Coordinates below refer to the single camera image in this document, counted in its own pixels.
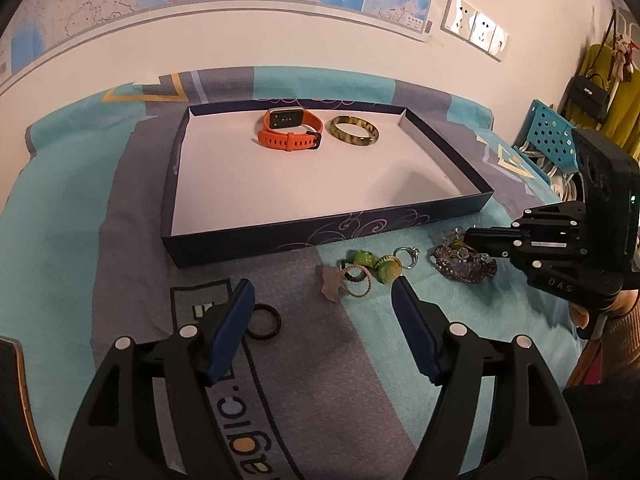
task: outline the watch face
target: watch face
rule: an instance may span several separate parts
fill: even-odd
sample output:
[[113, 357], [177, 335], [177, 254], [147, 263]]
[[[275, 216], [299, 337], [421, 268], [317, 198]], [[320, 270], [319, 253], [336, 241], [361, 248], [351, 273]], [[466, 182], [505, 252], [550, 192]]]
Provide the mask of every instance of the watch face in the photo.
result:
[[292, 128], [302, 126], [302, 117], [305, 111], [302, 108], [288, 108], [286, 110], [274, 110], [270, 112], [269, 127], [272, 130], [280, 128]]

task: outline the bedsheet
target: bedsheet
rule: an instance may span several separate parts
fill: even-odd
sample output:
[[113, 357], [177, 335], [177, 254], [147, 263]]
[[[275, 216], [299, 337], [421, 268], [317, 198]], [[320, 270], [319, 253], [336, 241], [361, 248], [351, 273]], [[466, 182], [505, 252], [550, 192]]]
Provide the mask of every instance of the bedsheet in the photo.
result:
[[[242, 410], [261, 445], [229, 430], [230, 450], [266, 478], [402, 478], [424, 433], [438, 389], [422, 377], [376, 284], [364, 300], [333, 304], [320, 294], [319, 267], [346, 251], [378, 254], [417, 246], [406, 272], [418, 295], [479, 335], [536, 341], [559, 385], [581, 350], [566, 302], [526, 285], [500, 262], [481, 285], [450, 282], [426, 257], [443, 231], [510, 224], [524, 208], [557, 202], [520, 155], [492, 131], [491, 112], [459, 97], [376, 76], [313, 68], [244, 67], [163, 76], [87, 97], [26, 133], [31, 160], [0, 216], [0, 335], [24, 347], [31, 409], [57, 472], [66, 436], [95, 369], [112, 342], [168, 336], [226, 300], [241, 278], [274, 305], [283, 327], [273, 340], [246, 340], [227, 376], [210, 389], [220, 422]], [[192, 269], [177, 269], [160, 239], [164, 176], [177, 125], [189, 104], [297, 98], [358, 100], [411, 108], [495, 189], [478, 214]], [[350, 222], [359, 222], [357, 216]], [[463, 470], [479, 461], [492, 384], [482, 385]], [[156, 388], [167, 463], [182, 470], [167, 430], [166, 394]]]

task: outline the hanging bag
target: hanging bag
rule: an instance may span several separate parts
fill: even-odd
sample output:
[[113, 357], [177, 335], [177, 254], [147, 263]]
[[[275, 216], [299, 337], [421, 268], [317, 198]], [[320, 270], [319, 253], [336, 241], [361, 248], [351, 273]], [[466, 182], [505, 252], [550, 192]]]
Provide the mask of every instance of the hanging bag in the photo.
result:
[[[604, 123], [607, 119], [607, 111], [609, 110], [609, 83], [611, 81], [611, 73], [613, 70], [613, 59], [611, 60], [611, 67], [609, 69], [609, 79], [605, 82], [604, 78], [600, 74], [594, 74], [593, 69], [607, 43], [607, 38], [611, 32], [611, 28], [614, 28], [615, 34], [616, 26], [616, 11], [613, 11], [611, 21], [609, 22], [609, 28], [604, 35], [604, 39], [600, 44], [598, 55], [591, 63], [590, 69], [587, 70], [585, 75], [577, 75], [571, 79], [569, 83], [568, 99], [573, 102], [580, 110], [585, 112], [588, 116], [596, 119], [599, 123]], [[595, 77], [599, 77], [602, 81], [602, 86], [598, 86], [593, 81]]]

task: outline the silver ring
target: silver ring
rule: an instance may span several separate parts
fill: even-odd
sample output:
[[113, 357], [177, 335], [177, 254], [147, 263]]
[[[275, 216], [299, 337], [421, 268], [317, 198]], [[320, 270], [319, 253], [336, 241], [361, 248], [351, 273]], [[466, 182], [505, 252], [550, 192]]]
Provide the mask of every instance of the silver ring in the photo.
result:
[[404, 251], [406, 253], [409, 253], [409, 256], [411, 256], [411, 265], [408, 266], [402, 266], [403, 269], [413, 269], [417, 264], [418, 264], [418, 255], [420, 254], [420, 249], [418, 249], [417, 247], [398, 247], [395, 251], [394, 251], [394, 256], [397, 258], [398, 257], [398, 253], [400, 251]]

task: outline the yellow clothing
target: yellow clothing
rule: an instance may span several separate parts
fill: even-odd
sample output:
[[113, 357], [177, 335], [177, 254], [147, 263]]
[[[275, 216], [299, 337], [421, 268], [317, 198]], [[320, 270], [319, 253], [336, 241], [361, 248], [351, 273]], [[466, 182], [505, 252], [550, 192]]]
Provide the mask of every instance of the yellow clothing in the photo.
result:
[[[585, 75], [600, 49], [599, 44], [591, 45], [584, 57], [580, 75]], [[594, 74], [600, 74], [604, 81], [609, 76], [611, 66], [611, 47], [605, 46], [598, 58]], [[601, 86], [602, 81], [595, 76], [593, 82]], [[609, 85], [609, 91], [613, 88], [614, 81]], [[569, 102], [565, 117], [568, 121], [575, 122], [583, 128], [595, 128], [598, 123], [587, 114]], [[600, 129], [601, 133], [613, 140], [618, 146], [629, 152], [633, 158], [640, 158], [640, 72], [633, 74], [631, 83], [620, 82], [613, 104], [609, 109], [607, 120]]]

